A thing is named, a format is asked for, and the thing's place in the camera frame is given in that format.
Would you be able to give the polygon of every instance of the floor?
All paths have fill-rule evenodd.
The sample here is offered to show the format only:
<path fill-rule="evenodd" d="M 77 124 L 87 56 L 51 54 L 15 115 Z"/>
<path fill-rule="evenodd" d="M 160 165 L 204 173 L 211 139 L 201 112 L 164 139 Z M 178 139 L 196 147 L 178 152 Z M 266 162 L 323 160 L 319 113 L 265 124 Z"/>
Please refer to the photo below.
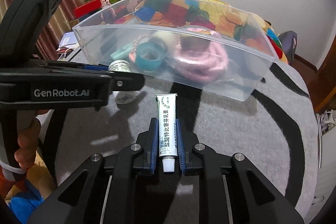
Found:
<path fill-rule="evenodd" d="M 325 89 L 329 90 L 329 87 L 322 85 L 322 83 L 325 81 L 323 79 L 319 79 L 313 69 L 301 63 L 299 60 L 294 59 L 292 62 L 292 67 L 295 68 L 302 76 L 304 82 L 307 85 L 313 107 L 316 109 L 326 98 L 328 92 Z"/>
<path fill-rule="evenodd" d="M 307 85 L 313 107 L 316 108 L 323 98 L 321 98 L 319 85 L 316 85 L 316 83 L 319 82 L 319 79 L 315 71 L 296 59 L 293 60 L 292 67 L 296 69 L 302 76 L 304 82 Z"/>
<path fill-rule="evenodd" d="M 292 62 L 292 67 L 300 73 L 307 86 L 309 86 L 309 83 L 312 81 L 317 80 L 315 72 L 300 61 L 294 59 Z"/>

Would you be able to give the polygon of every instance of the black stripe on carpet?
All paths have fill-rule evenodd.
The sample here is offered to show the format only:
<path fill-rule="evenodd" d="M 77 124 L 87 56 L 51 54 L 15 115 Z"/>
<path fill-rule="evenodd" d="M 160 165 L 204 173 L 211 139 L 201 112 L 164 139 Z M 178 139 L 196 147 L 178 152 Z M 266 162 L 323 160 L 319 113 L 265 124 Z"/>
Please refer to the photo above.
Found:
<path fill-rule="evenodd" d="M 269 68 L 270 72 L 288 89 L 295 92 L 298 95 L 309 98 L 309 94 L 300 89 L 294 81 L 279 67 L 278 64 L 273 63 Z"/>
<path fill-rule="evenodd" d="M 201 101 L 202 90 L 173 83 L 170 93 L 177 93 L 176 118 L 183 118 L 187 130 L 193 131 Z M 175 161 L 175 172 L 163 173 L 162 160 L 157 158 L 153 177 L 138 177 L 134 198 L 136 224 L 165 221 L 180 181 L 179 161 Z"/>
<path fill-rule="evenodd" d="M 303 147 L 301 131 L 297 123 L 273 100 L 254 90 L 252 96 L 271 115 L 285 137 L 290 156 L 290 170 L 285 198 L 295 207 L 302 191 L 303 176 L 305 174 L 305 149 Z"/>
<path fill-rule="evenodd" d="M 56 180 L 56 153 L 67 113 L 67 109 L 54 110 L 43 142 L 42 157 L 50 175 L 54 178 L 54 180 Z"/>

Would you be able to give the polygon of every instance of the ointment tube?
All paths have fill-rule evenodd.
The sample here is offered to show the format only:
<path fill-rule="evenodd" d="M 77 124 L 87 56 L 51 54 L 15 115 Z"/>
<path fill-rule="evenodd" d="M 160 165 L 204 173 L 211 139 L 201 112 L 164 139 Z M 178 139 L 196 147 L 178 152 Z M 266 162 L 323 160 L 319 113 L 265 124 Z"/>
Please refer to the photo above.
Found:
<path fill-rule="evenodd" d="M 165 173 L 174 172 L 177 158 L 176 96 L 176 93 L 155 95 L 159 111 L 159 157 Z"/>

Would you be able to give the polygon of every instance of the finger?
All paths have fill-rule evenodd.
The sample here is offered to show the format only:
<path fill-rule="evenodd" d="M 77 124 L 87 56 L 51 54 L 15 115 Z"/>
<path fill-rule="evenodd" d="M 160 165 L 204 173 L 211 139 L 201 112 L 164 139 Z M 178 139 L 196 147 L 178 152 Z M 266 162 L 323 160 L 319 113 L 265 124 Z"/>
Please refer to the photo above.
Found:
<path fill-rule="evenodd" d="M 25 148 L 34 145 L 40 135 L 41 123 L 39 119 L 34 118 L 30 128 L 19 132 L 17 143 L 19 147 Z"/>
<path fill-rule="evenodd" d="M 27 169 L 27 168 L 32 167 L 34 165 L 34 162 L 35 162 L 35 156 L 25 162 L 20 162 L 19 165 L 21 168 Z"/>
<path fill-rule="evenodd" d="M 48 113 L 49 109 L 44 109 L 44 110 L 38 110 L 36 111 L 36 115 L 43 115 Z"/>
<path fill-rule="evenodd" d="M 20 148 L 14 153 L 15 160 L 18 163 L 25 162 L 36 155 L 37 144 L 27 148 Z"/>

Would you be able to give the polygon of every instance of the transparent plastic box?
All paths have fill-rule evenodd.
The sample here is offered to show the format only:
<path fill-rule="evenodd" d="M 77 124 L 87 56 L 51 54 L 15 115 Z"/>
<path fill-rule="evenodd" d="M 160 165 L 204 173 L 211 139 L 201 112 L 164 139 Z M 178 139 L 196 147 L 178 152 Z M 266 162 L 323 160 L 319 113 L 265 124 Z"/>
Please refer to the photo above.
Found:
<path fill-rule="evenodd" d="M 125 60 L 133 72 L 241 101 L 278 59 L 252 14 L 203 0 L 122 0 L 73 31 L 90 64 Z"/>

